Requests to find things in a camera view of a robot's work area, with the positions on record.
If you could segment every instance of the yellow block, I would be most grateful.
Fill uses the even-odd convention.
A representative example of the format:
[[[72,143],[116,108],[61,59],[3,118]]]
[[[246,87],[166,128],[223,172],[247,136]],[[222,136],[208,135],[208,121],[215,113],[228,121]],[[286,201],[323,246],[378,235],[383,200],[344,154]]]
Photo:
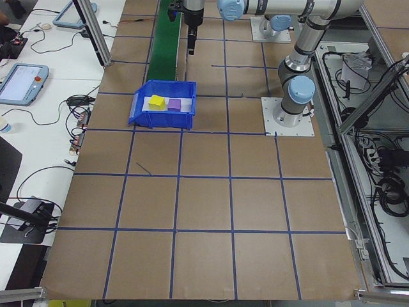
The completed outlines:
[[[165,98],[158,95],[152,95],[151,99],[149,100],[149,110],[163,111],[165,108]]]
[[[49,307],[90,307],[91,300],[73,300],[73,301],[50,301]]]

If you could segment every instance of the blue plastic bin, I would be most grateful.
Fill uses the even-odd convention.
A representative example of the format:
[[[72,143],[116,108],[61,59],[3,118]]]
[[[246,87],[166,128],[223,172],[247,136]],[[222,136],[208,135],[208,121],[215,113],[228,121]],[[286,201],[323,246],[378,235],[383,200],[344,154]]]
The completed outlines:
[[[191,98],[191,112],[142,111],[145,96]],[[196,110],[196,82],[149,80],[134,95],[128,123],[143,127],[174,127],[191,129]]]

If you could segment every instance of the green conveyor belt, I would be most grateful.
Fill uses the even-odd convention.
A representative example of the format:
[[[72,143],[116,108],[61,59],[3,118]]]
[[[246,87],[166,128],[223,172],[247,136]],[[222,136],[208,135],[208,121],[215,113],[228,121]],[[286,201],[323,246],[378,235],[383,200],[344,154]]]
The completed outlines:
[[[151,60],[146,80],[176,79],[176,62],[180,34],[180,13],[174,22],[167,16],[167,7],[171,0],[161,0],[157,17]]]

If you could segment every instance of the robotic arm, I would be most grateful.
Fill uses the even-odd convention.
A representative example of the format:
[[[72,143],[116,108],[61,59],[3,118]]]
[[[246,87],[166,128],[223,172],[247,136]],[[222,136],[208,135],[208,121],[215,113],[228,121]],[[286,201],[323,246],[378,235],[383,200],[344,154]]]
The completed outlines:
[[[311,101],[315,86],[306,76],[311,58],[332,19],[341,19],[357,11],[364,0],[217,0],[220,16],[234,21],[243,14],[298,15],[306,18],[305,26],[294,49],[279,67],[279,77],[284,90],[280,108],[274,119],[285,127],[294,127],[302,117],[305,105]],[[197,27],[203,22],[205,0],[175,0],[169,6],[171,13],[183,12],[189,26],[188,49],[194,53]]]

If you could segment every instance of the white desk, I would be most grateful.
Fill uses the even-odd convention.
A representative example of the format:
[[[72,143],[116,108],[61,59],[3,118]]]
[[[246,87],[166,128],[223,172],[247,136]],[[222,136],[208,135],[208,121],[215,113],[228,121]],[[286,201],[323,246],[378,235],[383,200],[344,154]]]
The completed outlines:
[[[60,11],[67,4],[67,0],[39,0],[35,8]],[[102,24],[108,20],[112,24],[118,23],[123,10],[125,0],[93,0],[98,5],[96,16],[101,25],[102,32],[107,35],[115,35],[116,29],[108,24]],[[26,20],[21,31],[33,28],[37,23],[50,23],[55,14],[34,11]],[[53,26],[46,31],[45,41],[35,47],[39,50],[50,50],[64,47],[71,42],[72,35],[77,30],[57,28]],[[37,99],[28,107],[18,107],[31,111],[34,118],[40,123],[53,122],[58,117],[58,105],[61,101],[71,95],[87,94],[100,84],[103,68],[99,65],[91,42],[80,35],[75,37],[74,45],[59,52],[37,54],[30,49],[30,45],[42,37],[41,33],[26,33],[29,38],[27,45],[17,60],[10,60],[4,67],[0,68],[0,77],[4,77],[14,63],[30,63],[47,65],[50,75],[45,82],[44,89],[39,93]],[[112,38],[106,38],[108,47],[112,46]],[[17,106],[0,105],[0,114]],[[16,190],[21,182],[32,172],[47,166],[68,166],[64,159],[76,161],[77,157],[69,154],[69,139],[65,129],[65,119],[69,114],[68,107],[61,107],[61,119],[57,124],[48,126],[37,126],[31,120],[28,113],[12,111],[5,117],[13,126],[13,131],[1,136],[11,143],[23,154],[23,160],[19,174],[15,181],[10,197],[15,197]],[[76,119],[71,116],[68,126],[74,127]],[[36,174],[22,188],[21,196],[30,197],[35,195],[40,198],[55,201],[63,207],[68,188],[70,186],[72,172],[67,169],[48,169]],[[54,215],[59,215],[59,210],[54,209]],[[0,218],[4,223],[6,216]],[[44,244],[51,246],[54,234],[46,235]],[[22,244],[0,244],[0,290],[4,290],[19,256]]]

